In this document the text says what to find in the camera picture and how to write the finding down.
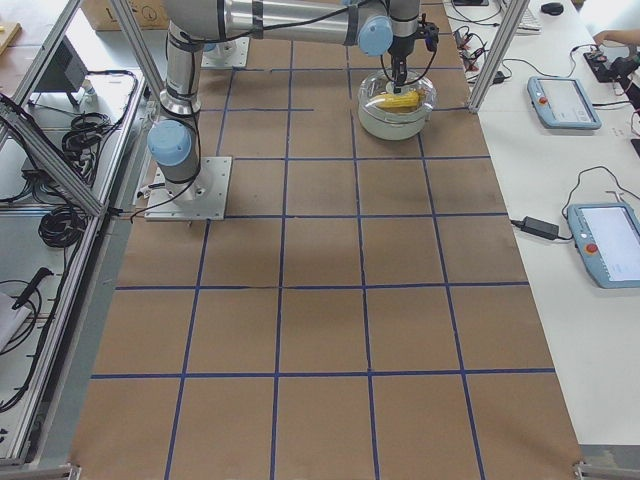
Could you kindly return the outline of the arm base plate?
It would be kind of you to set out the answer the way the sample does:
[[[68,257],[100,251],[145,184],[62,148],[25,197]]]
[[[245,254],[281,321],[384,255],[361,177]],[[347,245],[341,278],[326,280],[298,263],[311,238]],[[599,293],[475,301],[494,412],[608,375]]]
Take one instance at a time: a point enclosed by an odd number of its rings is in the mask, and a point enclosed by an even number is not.
[[[203,49],[201,67],[210,70],[245,68],[249,44],[248,38],[224,43],[207,43]]]
[[[149,221],[223,220],[231,170],[230,156],[203,157],[195,182],[174,199],[184,186],[166,183],[161,168],[157,167],[154,182],[163,186],[150,191],[144,218]]]

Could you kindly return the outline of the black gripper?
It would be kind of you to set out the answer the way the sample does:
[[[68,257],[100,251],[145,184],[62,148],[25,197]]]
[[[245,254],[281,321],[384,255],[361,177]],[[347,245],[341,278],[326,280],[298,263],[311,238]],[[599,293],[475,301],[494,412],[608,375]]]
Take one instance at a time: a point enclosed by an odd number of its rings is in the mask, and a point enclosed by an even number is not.
[[[406,84],[408,77],[407,57],[411,52],[412,49],[409,47],[391,47],[389,49],[394,93],[400,93]]]

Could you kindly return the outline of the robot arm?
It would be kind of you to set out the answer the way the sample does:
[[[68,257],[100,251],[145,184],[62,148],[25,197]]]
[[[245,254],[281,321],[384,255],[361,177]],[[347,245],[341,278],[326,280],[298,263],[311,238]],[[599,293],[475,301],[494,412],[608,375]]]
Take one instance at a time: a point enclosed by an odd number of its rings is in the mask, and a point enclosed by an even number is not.
[[[342,6],[310,1],[167,1],[164,8],[169,30],[160,102],[179,158],[155,161],[171,198],[180,203],[196,200],[209,187],[197,145],[206,45],[252,38],[356,46],[368,56],[389,54],[392,82],[401,87],[419,36],[417,1],[346,1]]]

